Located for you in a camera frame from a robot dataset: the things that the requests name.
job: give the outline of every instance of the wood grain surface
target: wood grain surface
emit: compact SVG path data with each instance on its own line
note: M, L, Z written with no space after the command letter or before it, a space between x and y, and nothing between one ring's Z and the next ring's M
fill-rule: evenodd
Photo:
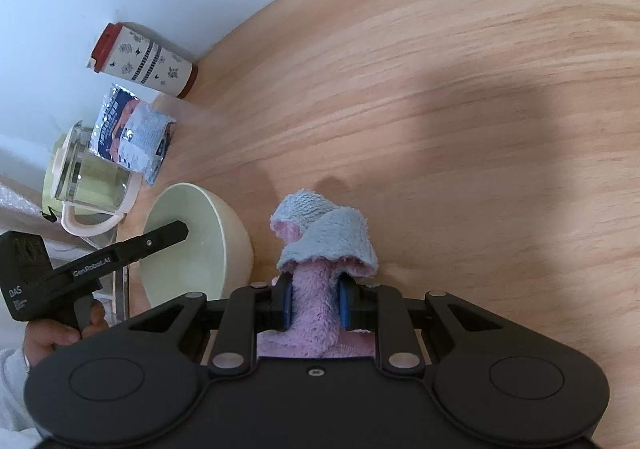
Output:
M189 181L248 229L300 188L369 219L381 281L452 292L584 351L594 439L640 447L640 0L276 0L198 64L157 194ZM147 304L139 282L133 312Z

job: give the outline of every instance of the hand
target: hand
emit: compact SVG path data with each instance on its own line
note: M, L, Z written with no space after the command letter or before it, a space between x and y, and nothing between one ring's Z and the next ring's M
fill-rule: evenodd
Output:
M94 301L91 307L91 324L82 330L82 339L107 328L109 325L104 320L104 306L99 301ZM33 368L47 355L53 353L56 346L69 346L78 342L80 338L78 330L52 319L30 321L24 333L24 355Z

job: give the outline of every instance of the snack package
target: snack package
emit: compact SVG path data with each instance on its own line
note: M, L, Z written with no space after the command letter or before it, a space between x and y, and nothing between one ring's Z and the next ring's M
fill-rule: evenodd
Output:
M152 185L167 148L175 120L151 108L133 93L114 84L104 97L89 150L132 171L145 174Z

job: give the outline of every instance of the white sleeve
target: white sleeve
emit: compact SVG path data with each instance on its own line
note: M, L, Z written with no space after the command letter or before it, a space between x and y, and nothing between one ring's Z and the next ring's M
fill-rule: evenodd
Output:
M0 427L0 447L33 449L40 442L42 442L42 438L34 427L22 431L9 431Z
M22 349L0 351L0 429L23 431L35 427L24 405L27 363Z
M24 405L27 363L24 352L0 351L0 447L32 449L42 437Z

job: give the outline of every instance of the red lid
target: red lid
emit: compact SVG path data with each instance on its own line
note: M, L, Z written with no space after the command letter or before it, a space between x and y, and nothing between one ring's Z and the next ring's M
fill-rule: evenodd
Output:
M104 68L104 63L106 63L111 53L120 30L122 30L122 23L109 23L95 44L94 51L91 52L91 58L95 61L94 71L96 73L101 72Z

